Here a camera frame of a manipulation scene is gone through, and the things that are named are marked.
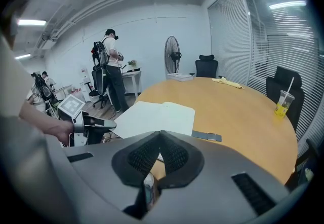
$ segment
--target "yellow drink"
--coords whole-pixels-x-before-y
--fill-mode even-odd
[[[280,118],[283,118],[286,115],[290,104],[295,99],[294,96],[291,95],[290,93],[288,93],[286,99],[285,96],[286,96],[286,92],[281,90],[277,107],[274,110],[274,113],[276,113]]]

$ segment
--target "white paper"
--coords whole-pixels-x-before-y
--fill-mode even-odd
[[[120,115],[113,133],[121,138],[145,132],[167,130],[191,136],[195,110],[172,102],[139,101]]]

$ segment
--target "small plant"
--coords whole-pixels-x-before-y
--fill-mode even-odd
[[[136,60],[129,61],[128,65],[131,65],[131,66],[135,67],[136,66]]]

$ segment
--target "standing fan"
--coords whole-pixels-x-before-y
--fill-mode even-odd
[[[177,72],[179,69],[181,53],[178,41],[174,36],[167,39],[166,47],[164,50],[164,62],[166,69],[169,73]]]

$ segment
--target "fluorescent light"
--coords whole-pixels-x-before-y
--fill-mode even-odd
[[[299,51],[309,52],[309,50],[307,50],[307,49],[303,49],[303,48],[295,48],[295,47],[293,47],[293,49],[296,49],[296,50],[299,50]]]
[[[16,56],[15,59],[21,59],[21,58],[25,58],[25,57],[29,57],[30,54],[27,54],[27,55],[23,55],[23,56]]]
[[[278,4],[270,5],[269,8],[274,10],[274,9],[279,9],[284,7],[305,6],[305,5],[306,5],[306,1],[296,1],[296,2],[278,3]]]
[[[312,38],[312,35],[311,34],[304,34],[304,33],[287,33],[287,35],[289,36],[297,36],[299,38]]]
[[[46,24],[45,20],[33,20],[33,19],[18,20],[18,25],[20,26],[44,26],[45,24]]]

